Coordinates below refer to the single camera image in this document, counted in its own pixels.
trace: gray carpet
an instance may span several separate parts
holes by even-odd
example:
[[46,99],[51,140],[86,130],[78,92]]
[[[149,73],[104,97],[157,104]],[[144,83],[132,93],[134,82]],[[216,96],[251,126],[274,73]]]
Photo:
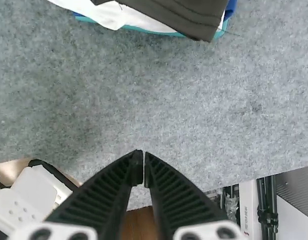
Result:
[[212,44],[113,32],[0,1],[0,162],[85,181],[142,149],[204,191],[308,165],[308,0],[239,0],[228,30]]

